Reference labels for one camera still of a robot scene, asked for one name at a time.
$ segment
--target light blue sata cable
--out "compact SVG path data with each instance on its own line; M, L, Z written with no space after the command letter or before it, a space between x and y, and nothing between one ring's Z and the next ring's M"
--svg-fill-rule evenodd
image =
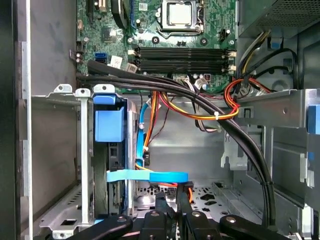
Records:
M145 119L145 112L148 108L148 104L144 104L141 113L140 113L140 118L139 118L139 125L144 123ZM139 166L143 166L143 157L144 157L144 130L143 129L138 129L138 137L136 141L136 164Z

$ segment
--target ram slot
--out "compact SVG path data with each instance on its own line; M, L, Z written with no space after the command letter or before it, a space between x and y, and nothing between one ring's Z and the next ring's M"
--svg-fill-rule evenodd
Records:
M135 50L140 59L220 60L226 54L222 49L141 47Z
M147 73L210 73L223 74L226 72L224 62L213 61L152 61L139 60L137 63L140 71Z

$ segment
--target yellow wire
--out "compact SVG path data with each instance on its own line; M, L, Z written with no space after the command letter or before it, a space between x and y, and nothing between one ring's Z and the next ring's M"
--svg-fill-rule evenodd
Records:
M174 109L176 109L177 111L179 112L182 112L184 114L187 114L187 116L189 118L192 118L192 119L197 119L197 120L216 120L216 116L197 116L197 115L193 115L193 114L190 114L186 111L184 111L183 109L177 107L176 105L174 105L172 102L168 101L168 98L167 96L164 94L164 93L161 93L162 97L166 99L166 101L170 104L170 106ZM224 120L224 119L230 119L234 116L236 116L237 114L239 113L239 109L237 109L234 113L232 114L226 114L226 115L220 115L218 118L221 119L221 120Z
M157 92L154 91L153 92L153 98L152 98L152 106L151 106L151 111L150 111L150 124L149 124L149 128L148 128L148 132L146 134L145 140L144 140L144 147L148 146L149 140L150 140L150 134L151 134L151 128L152 128L152 122L153 122L153 118L155 117L155 111L157 109L157 104L156 104L156 97L157 97Z
M270 34L270 31L266 32L266 33L262 36L260 43L263 43L264 40L267 38L267 36L268 36L269 34ZM255 52L255 51L253 51L253 52L250 54L250 56L247 58L247 60L246 60L246 62L245 62L245 65L244 65L244 67L243 67L243 69L242 69L242 73L243 73L243 74L246 72L247 67L248 67L248 64L249 64L251 58L254 56L254 52Z

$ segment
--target mounting hole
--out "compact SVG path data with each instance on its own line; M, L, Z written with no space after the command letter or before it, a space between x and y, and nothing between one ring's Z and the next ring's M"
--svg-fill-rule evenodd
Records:
M158 44L160 42L160 40L157 36L154 36L151 41L153 44Z
M208 39L206 39L205 37L201 38L201 39L200 39L200 44L201 44L202 46L207 45L207 44L208 44Z

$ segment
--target zip tie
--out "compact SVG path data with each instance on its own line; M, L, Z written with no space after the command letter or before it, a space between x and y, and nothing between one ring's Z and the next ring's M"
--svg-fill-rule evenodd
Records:
M214 112L214 115L215 115L215 120L219 120L219 112L218 111L215 111Z

